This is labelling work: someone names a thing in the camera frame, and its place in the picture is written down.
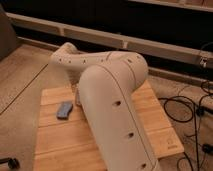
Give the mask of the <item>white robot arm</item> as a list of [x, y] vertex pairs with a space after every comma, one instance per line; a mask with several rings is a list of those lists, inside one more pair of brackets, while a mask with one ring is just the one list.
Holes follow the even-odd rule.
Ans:
[[148, 75], [138, 53], [80, 53], [63, 44], [51, 61], [80, 74], [78, 97], [108, 171], [161, 171], [132, 93]]

